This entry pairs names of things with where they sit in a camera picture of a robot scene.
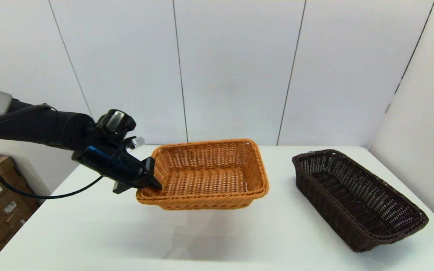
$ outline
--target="wicker basket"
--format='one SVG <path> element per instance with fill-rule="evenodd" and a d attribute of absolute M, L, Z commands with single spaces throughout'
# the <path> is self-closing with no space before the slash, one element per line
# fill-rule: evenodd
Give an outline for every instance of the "wicker basket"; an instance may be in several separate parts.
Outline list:
<path fill-rule="evenodd" d="M 269 191 L 258 146 L 248 139 L 160 146 L 153 151 L 162 190 L 139 189 L 136 198 L 165 210 L 238 209 Z"/>
<path fill-rule="evenodd" d="M 292 161 L 299 190 L 356 252 L 397 242 L 428 223 L 409 199 L 339 151 L 300 154 Z"/>

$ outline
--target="orange wicker basket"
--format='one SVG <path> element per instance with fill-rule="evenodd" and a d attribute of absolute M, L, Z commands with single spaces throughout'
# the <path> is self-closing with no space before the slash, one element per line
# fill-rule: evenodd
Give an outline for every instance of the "orange wicker basket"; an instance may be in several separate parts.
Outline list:
<path fill-rule="evenodd" d="M 165 210 L 238 209 L 269 191 L 257 144 L 248 139 L 160 146 L 153 151 L 162 190 L 139 189 L 136 199 Z"/>

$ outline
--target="white wall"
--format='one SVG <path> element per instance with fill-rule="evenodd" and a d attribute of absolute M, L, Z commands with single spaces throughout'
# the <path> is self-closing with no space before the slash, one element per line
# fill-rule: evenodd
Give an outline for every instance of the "white wall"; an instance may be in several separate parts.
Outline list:
<path fill-rule="evenodd" d="M 370 151 L 434 212 L 434 7 Z"/>
<path fill-rule="evenodd" d="M 128 136 L 186 142 L 172 0 L 51 1 L 93 116 L 123 110 Z"/>
<path fill-rule="evenodd" d="M 0 0 L 0 91 L 89 113 L 48 2 Z M 0 153 L 17 160 L 39 194 L 52 192 L 77 166 L 69 151 L 30 143 L 0 141 Z"/>
<path fill-rule="evenodd" d="M 176 0 L 189 141 L 275 145 L 304 0 Z"/>
<path fill-rule="evenodd" d="M 368 146 L 432 3 L 307 1 L 279 144 Z"/>

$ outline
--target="basket rim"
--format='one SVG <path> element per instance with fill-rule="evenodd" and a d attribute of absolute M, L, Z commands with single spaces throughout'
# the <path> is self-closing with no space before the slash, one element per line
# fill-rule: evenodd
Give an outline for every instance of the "basket rim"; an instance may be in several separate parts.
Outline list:
<path fill-rule="evenodd" d="M 157 147 L 153 153 L 152 157 L 155 158 L 155 156 L 158 155 L 158 153 L 162 149 L 172 149 L 172 148 L 182 148 L 186 146 L 196 146 L 196 145 L 208 145 L 208 144 L 222 144 L 222 143 L 233 143 L 233 142 L 246 142 L 248 143 L 252 151 L 254 152 L 255 156 L 258 159 L 258 168 L 260 171 L 260 175 L 263 177 L 262 188 L 258 190 L 254 190 L 251 192 L 235 192 L 235 193 L 215 193 L 215 194 L 188 194 L 188 195 L 170 195 L 170 196 L 153 196 L 148 197 L 143 195 L 143 192 L 141 189 L 138 189 L 136 192 L 136 198 L 140 202 L 154 202 L 154 201 L 164 201 L 171 199 L 173 201 L 176 201 L 178 203 L 179 201 L 186 201 L 186 199 L 209 199 L 209 198 L 232 198 L 236 196 L 246 196 L 247 199 L 259 199 L 262 198 L 269 192 L 269 179 L 267 178 L 266 169 L 264 167 L 264 163 L 262 161 L 262 156 L 260 155 L 259 147 L 258 145 L 251 139 L 224 139 L 224 140 L 207 140 L 207 141 L 198 141 L 198 142 L 188 142 L 188 143 L 181 143 L 181 144 L 168 144 L 168 145 L 162 145 Z"/>
<path fill-rule="evenodd" d="M 322 185 L 320 185 L 319 182 L 317 182 L 317 180 L 314 177 L 312 177 L 311 174 L 309 174 L 307 171 L 305 171 L 303 169 L 303 167 L 298 162 L 298 160 L 300 158 L 307 158 L 309 156 L 327 154 L 327 153 L 330 153 L 330 152 L 336 153 L 336 154 L 342 156 L 343 158 L 345 158 L 346 160 L 348 160 L 349 162 L 351 162 L 354 166 L 356 166 L 357 168 L 359 168 L 360 170 L 362 170 L 365 174 L 369 175 L 374 180 L 376 180 L 380 184 L 384 185 L 386 187 L 386 189 L 388 189 L 389 192 L 395 194 L 397 196 L 397 199 L 399 199 L 401 202 L 403 202 L 403 204 L 406 204 L 407 206 L 409 206 L 412 209 L 412 211 L 414 212 L 415 216 L 419 217 L 419 219 L 417 219 L 416 222 L 414 223 L 414 226 L 409 227 L 405 231 L 396 231 L 394 233 L 386 234 L 386 235 L 375 234 L 375 233 L 370 232 L 367 228 L 365 228 L 356 219 L 356 217 L 354 217 L 354 215 L 352 215 L 348 211 L 348 209 L 341 204 L 341 202 L 339 202 L 333 195 L 331 195 L 331 193 L 329 193 L 328 190 L 324 189 L 322 187 Z M 397 238 L 399 239 L 401 237 L 406 237 L 406 236 L 414 233 L 417 230 L 417 228 L 423 228 L 428 223 L 428 217 L 427 217 L 427 215 L 416 204 L 414 204 L 413 202 L 411 202 L 407 197 L 405 197 L 403 194 L 401 194 L 399 191 L 397 191 L 390 184 L 386 183 L 383 179 L 381 179 L 380 177 L 376 176 L 375 174 L 373 174 L 372 172 L 370 172 L 369 170 L 367 170 L 366 168 L 364 168 L 362 165 L 360 165 L 359 163 L 357 163 L 356 161 L 354 161 L 353 159 L 351 159 L 349 156 L 347 156 L 346 154 L 344 154 L 344 153 L 342 153 L 340 151 L 337 151 L 335 149 L 324 149 L 322 151 L 310 151 L 310 152 L 307 152 L 307 153 L 301 153 L 299 155 L 294 156 L 292 158 L 292 161 L 294 163 L 294 167 L 296 168 L 296 170 L 299 169 L 301 171 L 301 173 L 303 175 L 305 175 L 306 178 L 308 178 L 309 180 L 312 180 L 313 183 L 317 184 L 318 189 L 321 192 L 324 192 L 324 196 L 326 196 L 328 199 L 330 199 L 331 202 L 333 202 L 333 204 L 335 204 L 340 211 L 344 212 L 346 214 L 346 217 L 348 218 L 348 220 L 351 220 L 350 222 L 356 228 L 359 228 L 359 231 L 361 233 L 365 233 L 367 235 L 366 237 L 369 238 L 369 239 L 371 239 L 371 240 L 383 240 L 383 241 L 385 241 L 385 240 L 394 240 L 394 239 L 397 239 Z"/>

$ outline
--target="white table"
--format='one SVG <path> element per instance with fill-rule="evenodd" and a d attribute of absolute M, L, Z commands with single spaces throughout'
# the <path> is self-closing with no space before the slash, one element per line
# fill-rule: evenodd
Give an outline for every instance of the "white table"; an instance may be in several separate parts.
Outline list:
<path fill-rule="evenodd" d="M 150 156 L 156 146 L 134 151 Z M 269 194 L 244 209 L 164 211 L 112 193 L 104 178 L 66 199 L 46 201 L 0 253 L 0 270 L 404 270 L 434 271 L 434 214 L 367 150 L 342 151 L 422 208 L 429 224 L 393 245 L 353 252 L 295 185 L 291 158 L 325 146 L 261 146 Z M 55 191 L 98 177 L 79 166 Z"/>

